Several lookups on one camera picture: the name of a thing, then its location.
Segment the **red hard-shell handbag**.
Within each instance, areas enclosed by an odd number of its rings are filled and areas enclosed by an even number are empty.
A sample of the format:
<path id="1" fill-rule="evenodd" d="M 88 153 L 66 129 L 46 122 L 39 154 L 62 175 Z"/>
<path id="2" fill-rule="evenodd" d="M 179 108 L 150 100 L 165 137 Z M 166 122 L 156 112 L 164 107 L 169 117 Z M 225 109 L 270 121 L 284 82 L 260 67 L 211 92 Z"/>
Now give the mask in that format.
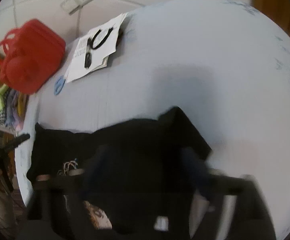
<path id="1" fill-rule="evenodd" d="M 61 65 L 66 42 L 36 18 L 11 29 L 0 42 L 0 81 L 36 93 Z"/>

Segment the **black white checkered cloth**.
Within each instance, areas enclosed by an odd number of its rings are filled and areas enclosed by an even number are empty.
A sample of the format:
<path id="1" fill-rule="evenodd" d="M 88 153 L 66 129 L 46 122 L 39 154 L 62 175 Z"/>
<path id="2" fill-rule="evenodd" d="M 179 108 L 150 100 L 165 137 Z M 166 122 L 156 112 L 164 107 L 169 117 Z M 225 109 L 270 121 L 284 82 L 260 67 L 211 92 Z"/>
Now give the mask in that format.
<path id="1" fill-rule="evenodd" d="M 1 109 L 0 110 L 0 126 L 5 126 L 6 118 L 7 118 L 6 110 Z"/>

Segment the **floral blue bedsheet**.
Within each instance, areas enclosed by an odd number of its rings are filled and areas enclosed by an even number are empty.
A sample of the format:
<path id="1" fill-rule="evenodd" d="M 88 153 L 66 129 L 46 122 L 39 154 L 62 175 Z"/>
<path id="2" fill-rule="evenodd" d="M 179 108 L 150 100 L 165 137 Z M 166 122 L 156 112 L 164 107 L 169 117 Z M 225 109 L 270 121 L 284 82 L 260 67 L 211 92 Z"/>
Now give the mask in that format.
<path id="1" fill-rule="evenodd" d="M 179 106 L 213 153 L 212 168 L 251 174 L 277 239 L 290 233 L 290 38 L 253 7 L 230 0 L 174 0 L 129 12 L 106 68 L 29 98 L 24 132 L 36 123 L 92 132 Z"/>

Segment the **blue folded cloth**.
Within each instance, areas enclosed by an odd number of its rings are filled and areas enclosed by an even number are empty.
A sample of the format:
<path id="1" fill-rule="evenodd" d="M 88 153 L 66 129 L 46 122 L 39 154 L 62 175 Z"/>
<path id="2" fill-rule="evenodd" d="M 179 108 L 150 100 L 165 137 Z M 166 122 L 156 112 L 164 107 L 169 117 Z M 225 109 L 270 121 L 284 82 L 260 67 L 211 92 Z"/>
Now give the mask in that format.
<path id="1" fill-rule="evenodd" d="M 6 128 L 11 128 L 15 118 L 13 116 L 13 100 L 14 97 L 17 95 L 17 91 L 12 89 L 10 90 L 8 96 L 7 96 L 7 100 L 6 100 L 6 121 L 5 121 L 5 127 Z"/>

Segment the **white paper sheets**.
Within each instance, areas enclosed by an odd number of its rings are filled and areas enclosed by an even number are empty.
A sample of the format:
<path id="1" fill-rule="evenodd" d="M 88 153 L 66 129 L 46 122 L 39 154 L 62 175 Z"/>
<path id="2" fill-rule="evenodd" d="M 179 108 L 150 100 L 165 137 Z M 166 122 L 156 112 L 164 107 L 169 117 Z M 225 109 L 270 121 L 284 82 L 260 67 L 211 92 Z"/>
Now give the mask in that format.
<path id="1" fill-rule="evenodd" d="M 122 13 L 108 22 L 89 30 L 78 40 L 68 70 L 67 83 L 78 80 L 105 65 L 105 60 L 116 52 L 121 24 L 127 17 Z"/>

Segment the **blue handled scissors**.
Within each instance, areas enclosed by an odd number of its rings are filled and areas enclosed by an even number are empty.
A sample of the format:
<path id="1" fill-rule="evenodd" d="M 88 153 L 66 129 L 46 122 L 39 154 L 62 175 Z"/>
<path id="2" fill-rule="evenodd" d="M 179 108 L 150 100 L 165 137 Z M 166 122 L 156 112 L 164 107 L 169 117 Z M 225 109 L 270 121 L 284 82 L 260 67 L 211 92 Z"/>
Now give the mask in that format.
<path id="1" fill-rule="evenodd" d="M 60 76 L 56 80 L 55 85 L 54 85 L 54 95 L 58 95 L 62 91 L 65 81 L 66 79 L 64 78 L 64 76 Z"/>

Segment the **green folded cloth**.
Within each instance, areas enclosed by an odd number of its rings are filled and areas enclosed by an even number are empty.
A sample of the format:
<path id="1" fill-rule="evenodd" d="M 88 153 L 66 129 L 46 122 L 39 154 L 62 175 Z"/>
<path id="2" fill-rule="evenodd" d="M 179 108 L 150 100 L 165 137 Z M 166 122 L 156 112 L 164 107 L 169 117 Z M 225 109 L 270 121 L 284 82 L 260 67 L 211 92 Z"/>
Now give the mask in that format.
<path id="1" fill-rule="evenodd" d="M 10 87 L 6 84 L 3 84 L 0 87 L 0 110 L 1 109 L 6 110 L 6 100 L 10 90 L 11 90 Z"/>

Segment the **yellow folded cloth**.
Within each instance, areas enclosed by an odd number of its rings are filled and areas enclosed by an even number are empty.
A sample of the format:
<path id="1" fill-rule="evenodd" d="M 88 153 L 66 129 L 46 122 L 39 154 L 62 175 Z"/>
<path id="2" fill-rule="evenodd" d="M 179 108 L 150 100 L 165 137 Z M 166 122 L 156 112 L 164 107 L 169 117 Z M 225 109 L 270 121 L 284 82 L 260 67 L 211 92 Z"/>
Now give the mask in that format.
<path id="1" fill-rule="evenodd" d="M 18 96 L 17 111 L 20 118 L 23 118 L 26 112 L 28 96 L 26 94 L 20 93 Z"/>

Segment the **black t-shirt with print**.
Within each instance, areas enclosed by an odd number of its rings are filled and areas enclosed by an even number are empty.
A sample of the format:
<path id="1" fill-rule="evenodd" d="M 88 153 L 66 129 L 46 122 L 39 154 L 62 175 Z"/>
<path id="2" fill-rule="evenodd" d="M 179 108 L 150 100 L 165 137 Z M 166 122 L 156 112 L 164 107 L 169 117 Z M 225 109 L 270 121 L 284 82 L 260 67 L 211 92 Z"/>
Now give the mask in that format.
<path id="1" fill-rule="evenodd" d="M 179 107 L 157 119 L 130 119 L 93 133 L 35 125 L 32 186 L 40 175 L 83 169 L 102 145 L 108 159 L 95 179 L 104 196 L 84 204 L 92 224 L 110 239 L 189 239 L 189 214 L 198 191 L 184 162 L 190 148 L 205 162 L 211 148 Z"/>

